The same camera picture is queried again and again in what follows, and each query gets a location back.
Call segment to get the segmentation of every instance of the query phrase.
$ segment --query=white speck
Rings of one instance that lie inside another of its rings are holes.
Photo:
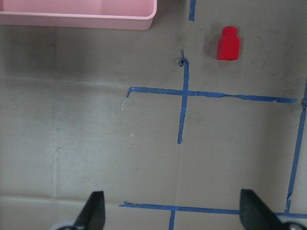
[[[126,100],[124,100],[124,102],[121,104],[121,110],[124,110],[125,104],[126,104]]]

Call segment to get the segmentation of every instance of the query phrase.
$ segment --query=red block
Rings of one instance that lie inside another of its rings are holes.
[[[238,29],[228,26],[223,29],[222,38],[217,48],[218,60],[233,61],[239,58],[241,38],[237,36]]]

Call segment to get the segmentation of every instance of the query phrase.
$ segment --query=torn blue tape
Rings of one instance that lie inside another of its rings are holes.
[[[179,61],[179,66],[182,67],[183,65],[184,65],[184,75],[183,75],[182,102],[181,102],[178,141],[177,141],[178,144],[182,143],[182,132],[187,112],[188,95],[189,95],[189,60],[187,60],[184,57],[184,54],[182,59]]]
[[[170,219],[169,219],[168,230],[174,230],[174,226],[175,226],[175,215],[176,215],[176,211],[171,211],[171,217],[170,217]]]
[[[156,93],[156,94],[169,94],[182,96],[182,90],[169,90],[169,89],[159,89],[159,88],[146,88],[146,87],[131,87],[128,90],[127,97],[130,96],[132,92],[144,92],[144,93]],[[267,97],[267,96],[256,96],[256,95],[243,95],[243,94],[226,94],[222,92],[204,92],[204,91],[188,91],[188,96],[202,96],[211,98],[222,98],[222,97],[234,97],[242,100],[248,101],[259,101],[259,102],[277,102],[292,104],[297,101],[295,98],[286,97]]]
[[[131,208],[144,208],[144,209],[156,209],[156,210],[169,210],[169,211],[180,211],[180,212],[200,212],[200,213],[214,213],[214,214],[228,214],[228,215],[239,215],[239,210],[233,209],[219,209],[219,208],[205,208],[205,207],[184,207],[184,206],[171,206],[171,205],[152,205],[152,204],[132,204],[125,202],[120,207],[131,207]],[[307,214],[297,213],[275,213],[277,216],[291,217],[297,219],[307,219]]]
[[[189,20],[194,21],[195,20],[195,6],[196,6],[196,0],[190,0],[190,13],[189,13]]]
[[[296,176],[298,159],[299,159],[299,153],[301,151],[302,138],[303,138],[303,132],[304,132],[304,126],[305,126],[305,119],[306,119],[307,83],[306,83],[306,86],[305,86],[305,94],[304,94],[304,99],[302,101],[302,106],[303,106],[303,110],[302,110],[302,113],[301,113],[301,121],[300,121],[299,126],[298,126],[298,132],[297,132],[297,138],[296,138],[296,144],[295,144],[295,151],[294,151],[294,157],[293,157],[293,163],[292,163],[292,169],[291,169],[291,175],[290,175],[290,182],[289,182],[289,187],[288,187],[286,208],[284,210],[285,213],[290,212],[291,195],[293,193],[295,176]]]

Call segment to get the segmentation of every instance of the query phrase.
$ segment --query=blue tape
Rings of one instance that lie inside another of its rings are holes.
[[[228,214],[228,215],[239,215],[239,210],[233,209],[219,209],[219,208],[205,208],[205,207],[184,207],[184,206],[171,206],[171,205],[152,205],[152,204],[132,204],[125,202],[120,207],[131,207],[131,208],[144,208],[144,209],[156,209],[156,210],[169,210],[172,212],[199,212],[199,213],[214,213],[214,214]],[[277,216],[284,216],[297,219],[307,219],[307,214],[297,213],[275,213]]]
[[[191,2],[190,2],[190,14],[189,14],[189,20],[190,21],[195,20],[195,6],[196,6],[196,0],[191,0]]]
[[[182,90],[131,87],[128,90],[127,97],[129,97],[132,92],[147,92],[147,93],[182,96]],[[211,97],[211,98],[234,97],[241,100],[259,101],[259,102],[277,102],[277,103],[286,103],[286,104],[293,104],[297,101],[297,99],[295,98],[286,98],[286,97],[267,97],[267,96],[243,95],[243,94],[232,95],[222,92],[204,92],[204,91],[188,91],[188,96],[193,96],[193,97],[202,96],[202,97]]]
[[[176,211],[171,211],[171,218],[169,219],[168,230],[174,230]]]
[[[286,208],[285,213],[289,213],[290,206],[291,206],[291,195],[293,193],[294,183],[295,183],[295,176],[297,172],[297,165],[298,165],[298,159],[299,159],[299,153],[301,151],[301,145],[302,145],[302,138],[303,138],[303,132],[304,132],[304,126],[305,126],[305,119],[306,119],[306,106],[307,106],[307,83],[305,87],[305,95],[304,99],[302,101],[303,110],[301,113],[301,121],[298,126],[298,132],[297,132],[297,138],[296,138],[296,144],[295,144],[295,151],[294,151],[294,157],[293,157],[293,163],[292,163],[292,169],[291,169],[291,175],[290,175],[290,182],[288,187],[288,194],[287,194],[287,201],[286,201]]]
[[[183,51],[182,54],[183,57],[179,61],[179,66],[180,67],[184,66],[184,75],[183,75],[182,102],[181,102],[179,131],[178,131],[178,144],[182,143],[182,132],[184,126],[184,119],[186,117],[186,112],[187,112],[188,95],[189,95],[189,60],[187,60],[184,57]]]

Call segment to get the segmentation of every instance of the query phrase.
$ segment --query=pink tray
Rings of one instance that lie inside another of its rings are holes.
[[[0,0],[0,24],[147,30],[157,0]]]

